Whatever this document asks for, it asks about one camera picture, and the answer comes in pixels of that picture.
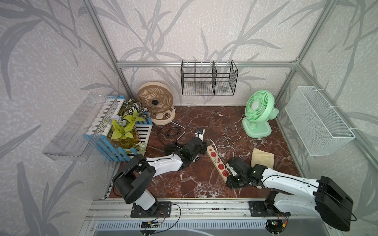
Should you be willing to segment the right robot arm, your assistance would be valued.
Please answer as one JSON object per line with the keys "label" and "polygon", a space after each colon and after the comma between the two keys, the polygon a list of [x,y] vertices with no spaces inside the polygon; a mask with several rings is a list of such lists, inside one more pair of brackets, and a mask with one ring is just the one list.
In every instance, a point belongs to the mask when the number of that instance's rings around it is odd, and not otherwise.
{"label": "right robot arm", "polygon": [[264,201],[253,202],[252,216],[314,216],[343,232],[348,232],[351,222],[357,220],[352,213],[352,198],[331,178],[295,177],[260,164],[250,166],[240,158],[228,160],[226,169],[226,186],[230,189],[270,189]]}

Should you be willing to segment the beige red power strip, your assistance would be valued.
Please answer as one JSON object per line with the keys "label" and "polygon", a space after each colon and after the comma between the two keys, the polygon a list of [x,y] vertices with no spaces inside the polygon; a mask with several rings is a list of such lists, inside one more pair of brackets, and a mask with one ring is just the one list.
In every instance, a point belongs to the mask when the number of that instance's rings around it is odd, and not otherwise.
{"label": "beige red power strip", "polygon": [[215,148],[213,146],[207,147],[207,155],[209,156],[211,162],[215,166],[216,170],[218,171],[220,177],[222,180],[226,183],[227,177],[229,176],[229,172],[226,169],[225,164],[223,161],[219,158]]}

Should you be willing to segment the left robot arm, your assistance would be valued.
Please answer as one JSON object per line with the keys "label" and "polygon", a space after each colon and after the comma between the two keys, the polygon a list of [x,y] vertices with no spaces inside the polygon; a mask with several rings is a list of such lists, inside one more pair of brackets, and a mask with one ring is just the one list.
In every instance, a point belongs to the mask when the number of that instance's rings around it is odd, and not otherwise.
{"label": "left robot arm", "polygon": [[193,137],[187,144],[174,148],[169,155],[147,158],[138,154],[127,162],[113,177],[112,182],[126,204],[132,204],[134,210],[131,217],[169,217],[171,202],[159,203],[148,190],[148,186],[154,177],[188,168],[206,151],[207,143],[200,137]]}

